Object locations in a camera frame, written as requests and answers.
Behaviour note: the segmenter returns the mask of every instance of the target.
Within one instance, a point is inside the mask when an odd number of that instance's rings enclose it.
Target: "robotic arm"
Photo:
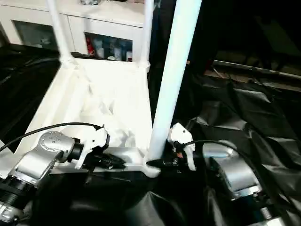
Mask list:
[[[14,225],[23,216],[23,209],[33,198],[56,162],[78,160],[76,169],[93,170],[99,164],[111,163],[103,150],[110,136],[104,127],[85,143],[61,132],[44,133],[38,145],[23,156],[0,183],[0,225]]]

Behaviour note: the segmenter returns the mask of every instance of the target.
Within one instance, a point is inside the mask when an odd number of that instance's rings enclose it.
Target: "white cabinet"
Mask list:
[[[143,28],[75,16],[68,19],[77,52],[88,54],[87,42],[91,42],[98,57],[129,61],[132,54],[133,61],[139,61]]]
[[[67,15],[61,15],[70,50],[75,51]],[[50,14],[45,11],[0,6],[0,22],[10,43],[57,49]]]
[[[143,4],[101,0],[84,6],[79,0],[57,0],[57,5],[71,52],[140,60]],[[13,44],[57,49],[46,0],[0,0],[0,23]]]

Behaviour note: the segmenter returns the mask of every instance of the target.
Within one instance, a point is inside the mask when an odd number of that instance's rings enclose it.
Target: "black plastic sheet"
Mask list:
[[[253,165],[256,176],[271,197],[285,223],[301,224],[301,153],[298,117],[300,94],[273,90],[231,80],[199,77],[194,80],[191,103],[200,106],[198,116],[187,128],[196,139],[228,140]],[[207,216],[213,225],[243,225],[238,210],[230,213],[230,203],[215,193],[209,182]]]
[[[51,175],[19,225],[187,226],[202,223],[198,174]]]
[[[0,48],[0,139],[25,133],[60,63],[58,52],[11,45]],[[10,148],[14,151],[18,143]]]

